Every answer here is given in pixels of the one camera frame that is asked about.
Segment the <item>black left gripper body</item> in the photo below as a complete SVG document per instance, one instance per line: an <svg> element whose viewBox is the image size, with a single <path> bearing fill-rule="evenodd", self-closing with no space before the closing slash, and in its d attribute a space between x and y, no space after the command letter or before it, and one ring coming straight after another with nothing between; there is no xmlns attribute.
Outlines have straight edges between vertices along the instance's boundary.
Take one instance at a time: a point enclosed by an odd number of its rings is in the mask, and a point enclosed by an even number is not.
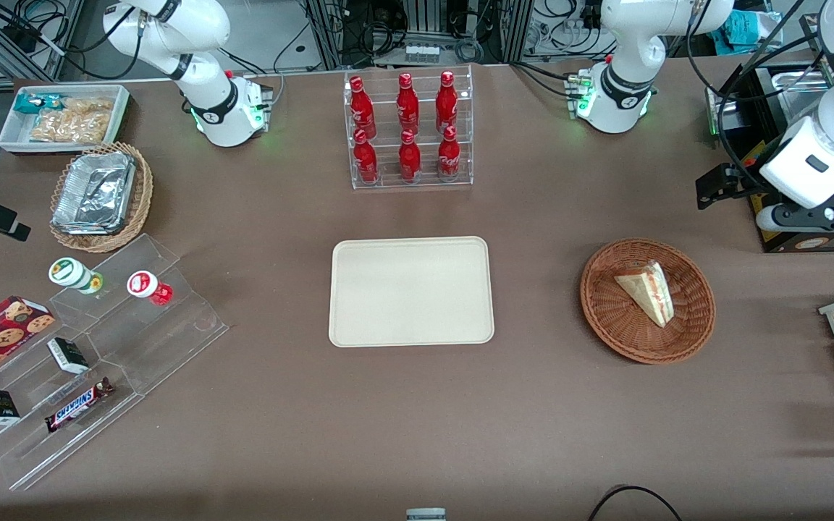
<svg viewBox="0 0 834 521"><path fill-rule="evenodd" d="M732 198L750 198L752 195L775 195L777 188L765 180L761 174L761 161L744 161L732 165L732 174L735 179Z"/></svg>

